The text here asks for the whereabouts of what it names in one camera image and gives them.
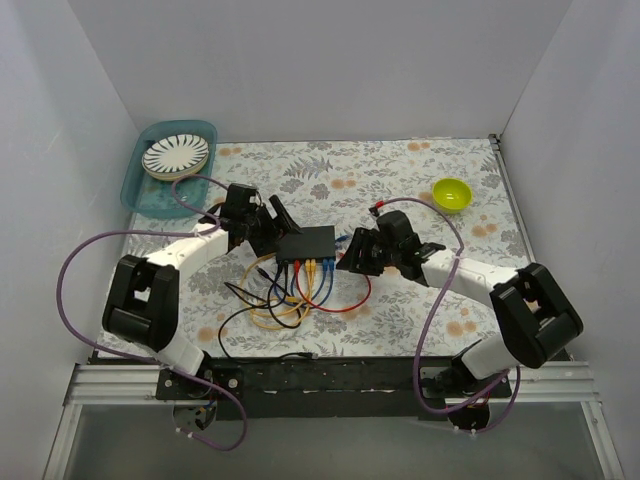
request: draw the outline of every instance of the lime green bowl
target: lime green bowl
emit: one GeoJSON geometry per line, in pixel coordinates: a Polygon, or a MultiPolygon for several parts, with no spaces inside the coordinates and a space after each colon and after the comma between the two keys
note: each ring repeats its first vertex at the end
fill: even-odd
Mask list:
{"type": "Polygon", "coordinates": [[[471,205],[471,187],[459,178],[441,178],[433,184],[433,201],[444,213],[460,213],[471,205]]]}

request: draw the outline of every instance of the striped plate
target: striped plate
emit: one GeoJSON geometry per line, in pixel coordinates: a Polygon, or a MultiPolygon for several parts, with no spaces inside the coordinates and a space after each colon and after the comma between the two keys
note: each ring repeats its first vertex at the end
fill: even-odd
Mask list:
{"type": "Polygon", "coordinates": [[[209,144],[196,135],[174,135],[154,143],[142,156],[142,166],[153,176],[193,170],[209,157],[209,144]]]}

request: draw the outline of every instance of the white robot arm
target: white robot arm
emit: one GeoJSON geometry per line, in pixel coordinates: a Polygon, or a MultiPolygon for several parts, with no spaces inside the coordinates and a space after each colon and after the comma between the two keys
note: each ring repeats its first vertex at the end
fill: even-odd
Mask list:
{"type": "Polygon", "coordinates": [[[180,284],[211,260],[225,255],[248,240],[259,257],[275,252],[287,233],[300,233],[277,196],[269,201],[277,215],[272,218],[255,187],[229,186],[220,207],[221,228],[212,232],[211,220],[203,217],[193,237],[140,258],[126,255],[118,262],[102,317],[103,328],[144,348],[162,363],[196,375],[205,353],[178,332],[180,284]]]}
{"type": "MultiPolygon", "coordinates": [[[[385,266],[395,266],[424,286],[445,285],[456,259],[453,252],[420,242],[400,211],[378,216],[376,223],[378,229],[356,229],[337,269],[380,275],[385,266]]],[[[436,389],[474,391],[481,380],[517,365],[539,368],[583,330],[558,284],[537,263],[514,269],[461,258],[450,288],[493,308],[500,333],[456,355],[451,368],[431,382],[436,389]]]]}

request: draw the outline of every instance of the floral tablecloth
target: floral tablecloth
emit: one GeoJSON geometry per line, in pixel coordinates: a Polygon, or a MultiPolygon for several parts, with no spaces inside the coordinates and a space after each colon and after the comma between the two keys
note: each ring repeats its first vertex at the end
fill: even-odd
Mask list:
{"type": "MultiPolygon", "coordinates": [[[[488,140],[423,139],[384,142],[244,143],[218,146],[214,178],[259,186],[266,199],[277,194],[301,226],[335,225],[336,235],[375,225],[368,208],[397,196],[431,199],[431,185],[442,177],[459,177],[473,189],[473,204],[452,216],[465,240],[466,256],[497,265],[528,263],[524,241],[488,140]]],[[[212,187],[208,204],[224,199],[212,187]]],[[[423,242],[457,245],[447,225],[418,204],[394,204],[409,216],[423,242]]],[[[188,231],[198,216],[156,220],[137,215],[136,229],[188,231]]],[[[148,254],[169,239],[132,236],[125,250],[148,254]]],[[[217,333],[221,323],[242,307],[223,285],[238,282],[255,259],[242,245],[194,274],[181,288],[180,329],[213,356],[222,352],[217,333]]],[[[266,263],[274,270],[273,263],[266,263]]],[[[403,279],[396,269],[373,278],[373,294],[358,310],[329,314],[315,311],[296,330],[268,331],[246,314],[222,331],[225,346],[235,356],[277,356],[291,351],[321,355],[412,355],[425,316],[437,290],[403,279]]],[[[257,274],[248,287],[266,293],[257,274]]],[[[362,277],[336,272],[329,307],[351,305],[363,298],[362,277]]],[[[425,354],[451,355],[498,330],[493,312],[456,294],[448,294],[436,316],[425,354]]],[[[105,345],[140,353],[132,345],[102,332],[105,345]]]]}

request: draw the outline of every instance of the white enclosure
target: white enclosure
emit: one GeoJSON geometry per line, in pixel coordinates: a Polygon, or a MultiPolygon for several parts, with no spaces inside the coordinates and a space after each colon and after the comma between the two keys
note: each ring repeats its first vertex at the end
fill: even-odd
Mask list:
{"type": "Polygon", "coordinates": [[[138,128],[273,141],[502,132],[570,2],[69,3],[138,128]]]}
{"type": "MultiPolygon", "coordinates": [[[[585,321],[574,351],[640,476],[638,20],[632,0],[0,1],[3,477],[42,474],[88,353],[58,318],[60,265],[126,225],[118,195],[140,130],[183,118],[224,141],[504,132],[534,250],[585,321]]],[[[69,275],[89,335],[119,245],[69,275]]]]}

